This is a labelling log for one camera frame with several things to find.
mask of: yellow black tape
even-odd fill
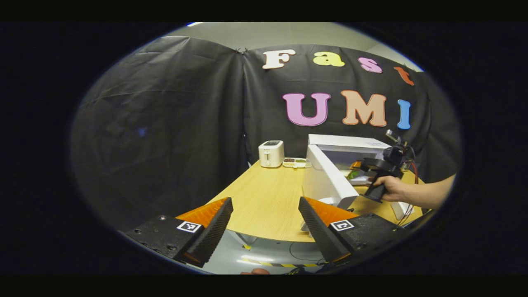
[[[263,262],[263,261],[248,259],[248,258],[242,258],[242,261],[249,262],[249,263],[256,263],[256,264],[260,264],[260,265],[264,265],[264,266],[292,267],[292,268],[295,268],[295,267],[317,267],[317,266],[321,266],[323,264],[326,264],[326,262],[320,262],[319,265],[317,265],[317,264],[280,264],[280,263]]]

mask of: colorful foam letter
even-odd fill
[[[400,122],[398,123],[398,128],[400,129],[409,129],[411,125],[409,124],[409,109],[411,108],[411,103],[405,100],[398,100],[400,105]]]
[[[329,94],[315,93],[312,98],[315,99],[317,112],[314,117],[305,117],[303,115],[302,101],[304,94],[286,94],[282,98],[286,101],[286,112],[289,120],[299,126],[317,126],[324,121],[328,115],[328,107],[326,102],[330,99]]]
[[[359,58],[358,61],[361,63],[361,67],[366,71],[381,73],[381,67],[378,66],[378,63],[372,59],[368,58]]]
[[[314,63],[317,65],[328,66],[332,65],[335,67],[345,66],[345,63],[341,61],[341,57],[332,52],[316,52],[314,53]]]
[[[290,60],[289,55],[294,55],[294,50],[280,50],[280,51],[269,51],[264,52],[263,54],[266,55],[266,64],[262,66],[263,69],[273,69],[273,68],[281,68],[284,67],[284,64],[280,62],[280,60],[284,62],[288,62]]]
[[[386,98],[380,94],[372,94],[369,103],[365,104],[365,100],[356,91],[345,90],[341,95],[346,99],[346,117],[343,123],[346,125],[357,125],[359,121],[356,118],[356,112],[359,115],[361,122],[366,124],[369,118],[370,124],[376,127],[383,127],[387,125],[385,121],[385,101]]]
[[[400,73],[400,76],[403,79],[403,81],[410,84],[411,86],[414,86],[414,82],[412,82],[412,80],[409,79],[409,74],[405,72],[403,68],[401,67],[394,67],[394,68]]]

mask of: floor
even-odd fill
[[[198,269],[213,274],[240,274],[263,268],[270,274],[285,274],[295,265],[302,265],[307,272],[315,273],[324,263],[315,243],[258,238],[250,247],[244,247],[226,231],[209,262]]]

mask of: green object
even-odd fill
[[[360,175],[360,172],[358,170],[352,170],[346,178],[349,180],[353,180],[357,178],[358,175]]]

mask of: yellow letter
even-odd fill
[[[336,53],[316,52],[314,53],[314,56],[314,63],[316,63],[317,65],[332,65],[335,67],[342,67],[345,65],[345,63],[341,61],[341,57]]]
[[[290,56],[295,54],[294,50],[281,50],[281,51],[270,51],[270,52],[264,52],[263,54],[266,55],[266,65],[262,66],[263,69],[273,69],[273,68],[281,68],[284,67],[284,64],[280,62],[280,60],[284,62],[288,62],[290,60]]]
[[[365,100],[356,91],[345,90],[341,95],[346,99],[346,117],[343,123],[346,125],[356,125],[359,121],[356,118],[356,111],[360,116],[363,125],[369,120],[370,124],[376,127],[383,127],[387,125],[385,121],[385,101],[386,98],[380,94],[372,94],[369,103],[365,104]]]

